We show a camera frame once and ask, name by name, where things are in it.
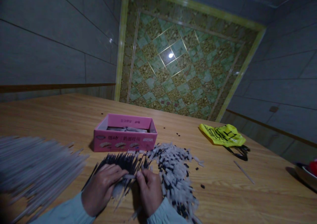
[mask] right hand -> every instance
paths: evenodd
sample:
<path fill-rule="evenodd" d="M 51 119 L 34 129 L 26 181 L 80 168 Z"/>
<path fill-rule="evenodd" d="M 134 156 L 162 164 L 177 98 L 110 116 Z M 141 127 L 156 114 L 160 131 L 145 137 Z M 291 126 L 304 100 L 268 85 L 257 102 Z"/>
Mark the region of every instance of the right hand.
<path fill-rule="evenodd" d="M 161 181 L 158 174 L 152 173 L 148 169 L 136 174 L 140 191 L 143 208 L 148 217 L 150 217 L 161 205 L 163 193 Z"/>

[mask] red object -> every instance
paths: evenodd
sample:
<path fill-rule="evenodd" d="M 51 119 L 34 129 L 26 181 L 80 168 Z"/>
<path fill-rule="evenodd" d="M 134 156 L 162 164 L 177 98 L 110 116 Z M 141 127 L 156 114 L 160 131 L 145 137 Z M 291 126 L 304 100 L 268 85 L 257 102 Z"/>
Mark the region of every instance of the red object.
<path fill-rule="evenodd" d="M 310 169 L 310 172 L 317 176 L 317 161 L 312 161 L 309 163 L 309 169 Z"/>

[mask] yellow plastic bag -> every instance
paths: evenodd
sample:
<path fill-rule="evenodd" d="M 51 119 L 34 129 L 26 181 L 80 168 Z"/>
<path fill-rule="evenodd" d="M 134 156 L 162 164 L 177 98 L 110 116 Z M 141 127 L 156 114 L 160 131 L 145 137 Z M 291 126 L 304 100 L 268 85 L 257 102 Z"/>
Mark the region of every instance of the yellow plastic bag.
<path fill-rule="evenodd" d="M 237 128 L 230 124 L 218 128 L 200 124 L 199 129 L 212 139 L 216 145 L 230 147 L 242 146 L 245 143 L 245 138 L 238 133 Z"/>

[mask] wooden table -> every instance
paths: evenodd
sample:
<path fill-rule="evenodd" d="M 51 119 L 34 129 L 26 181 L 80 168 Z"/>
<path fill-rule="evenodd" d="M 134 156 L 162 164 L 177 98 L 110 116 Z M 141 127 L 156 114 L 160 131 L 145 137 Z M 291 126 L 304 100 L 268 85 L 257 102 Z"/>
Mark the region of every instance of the wooden table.
<path fill-rule="evenodd" d="M 249 161 L 212 145 L 199 131 L 204 123 L 220 123 L 151 110 L 82 94 L 66 94 L 0 104 L 0 135 L 43 136 L 63 144 L 75 142 L 75 149 L 90 154 L 83 173 L 59 196 L 51 208 L 80 192 L 95 164 L 106 153 L 89 148 L 95 126 L 107 113 L 152 117 L 157 142 L 173 142 L 205 161 L 205 168 L 190 164 L 190 178 L 200 202 L 196 214 L 203 223 L 313 223 L 317 221 L 317 194 L 291 176 L 291 163 L 247 138 Z M 255 181 L 253 185 L 234 164 L 236 160 Z M 21 200 L 4 210 L 13 219 L 25 208 Z M 126 196 L 114 213 L 110 202 L 95 223 L 123 223 L 132 213 L 132 195 Z"/>

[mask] wooden baseboard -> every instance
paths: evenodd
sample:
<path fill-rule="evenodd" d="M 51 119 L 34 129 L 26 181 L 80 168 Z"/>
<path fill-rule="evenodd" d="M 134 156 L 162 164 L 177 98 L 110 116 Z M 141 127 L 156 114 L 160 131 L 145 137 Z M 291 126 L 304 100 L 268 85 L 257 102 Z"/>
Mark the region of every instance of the wooden baseboard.
<path fill-rule="evenodd" d="M 48 84 L 48 85 L 1 85 L 0 93 L 16 93 L 38 90 L 72 89 L 86 87 L 112 86 L 115 83 L 107 84 Z"/>
<path fill-rule="evenodd" d="M 307 145 L 310 145 L 310 146 L 312 146 L 312 147 L 316 147 L 316 148 L 317 148 L 317 144 L 314 143 L 314 142 L 312 142 L 312 141 L 306 140 L 306 139 L 301 138 L 301 137 L 299 137 L 299 136 L 296 136 L 296 135 L 293 135 L 293 134 L 291 134 L 291 133 L 288 133 L 288 132 L 285 132 L 285 131 L 283 131 L 283 130 L 280 130 L 280 129 L 278 129 L 278 128 L 272 127 L 272 126 L 270 126 L 270 125 L 268 125 L 268 124 L 259 122 L 259 121 L 257 121 L 257 120 L 254 120 L 254 119 L 249 118 L 249 117 L 247 117 L 247 116 L 241 115 L 241 114 L 236 113 L 236 112 L 234 112 L 234 111 L 231 111 L 231 110 L 229 110 L 229 109 L 226 109 L 226 110 L 227 110 L 228 112 L 234 114 L 234 115 L 240 116 L 240 117 L 242 117 L 242 118 L 244 118 L 244 119 L 246 119 L 246 120 L 249 120 L 249 121 L 254 122 L 254 123 L 256 123 L 256 124 L 259 124 L 259 125 L 261 125 L 261 126 L 263 126 L 263 127 L 266 127 L 266 128 L 271 129 L 271 130 L 273 130 L 273 131 L 276 131 L 276 132 L 278 132 L 278 133 L 280 133 L 280 134 L 283 134 L 283 135 L 285 135 L 285 136 L 289 136 L 289 137 L 291 137 L 291 138 L 293 138 L 293 139 L 295 139 L 295 140 L 298 140 L 298 141 L 300 141 L 300 142 L 302 142 L 302 143 L 304 143 L 304 144 L 307 144 Z"/>

